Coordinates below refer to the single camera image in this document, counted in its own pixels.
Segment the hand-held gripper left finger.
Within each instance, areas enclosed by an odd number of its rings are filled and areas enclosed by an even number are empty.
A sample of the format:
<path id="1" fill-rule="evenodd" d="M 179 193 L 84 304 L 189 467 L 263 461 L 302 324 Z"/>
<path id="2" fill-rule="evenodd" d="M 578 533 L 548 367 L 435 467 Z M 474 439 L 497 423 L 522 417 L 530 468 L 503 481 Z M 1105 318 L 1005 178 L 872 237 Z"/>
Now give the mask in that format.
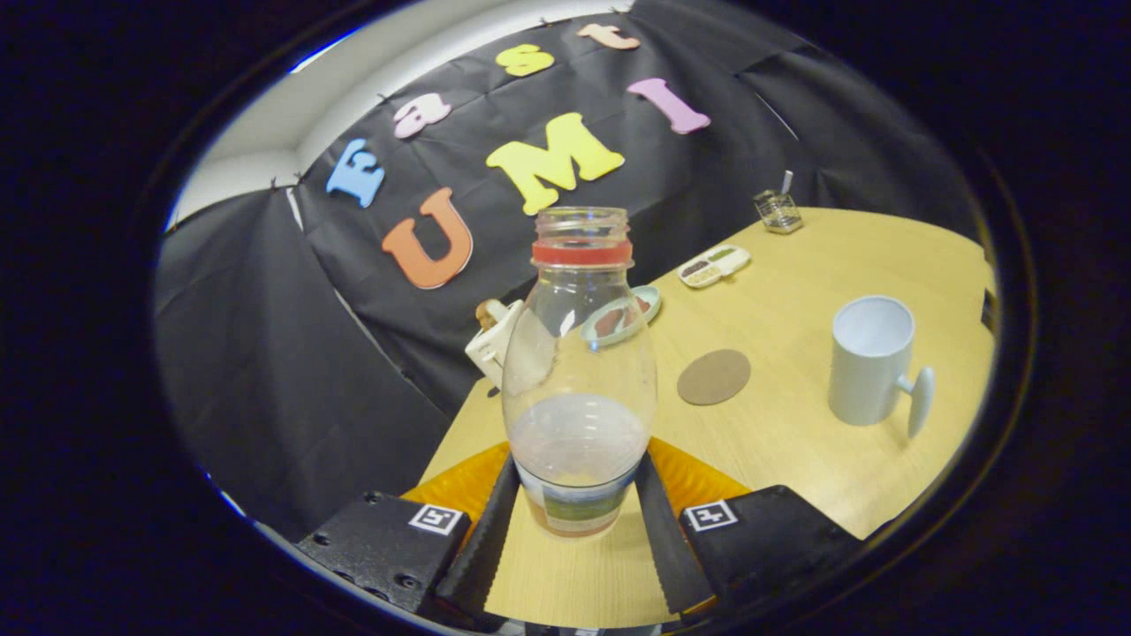
<path id="1" fill-rule="evenodd" d="M 297 542 L 342 579 L 435 624 L 501 624 L 485 609 L 520 476 L 508 442 L 402 496 L 369 491 Z"/>

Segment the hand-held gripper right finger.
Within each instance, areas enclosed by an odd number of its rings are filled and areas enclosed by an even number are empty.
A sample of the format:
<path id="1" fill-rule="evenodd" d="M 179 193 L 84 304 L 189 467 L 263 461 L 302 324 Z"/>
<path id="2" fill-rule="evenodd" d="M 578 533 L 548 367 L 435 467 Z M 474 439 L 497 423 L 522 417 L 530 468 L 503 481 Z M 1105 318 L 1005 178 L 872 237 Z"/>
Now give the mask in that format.
<path id="1" fill-rule="evenodd" d="M 683 617 L 780 605 L 863 544 L 789 487 L 748 488 L 659 438 L 634 490 L 665 603 Z"/>

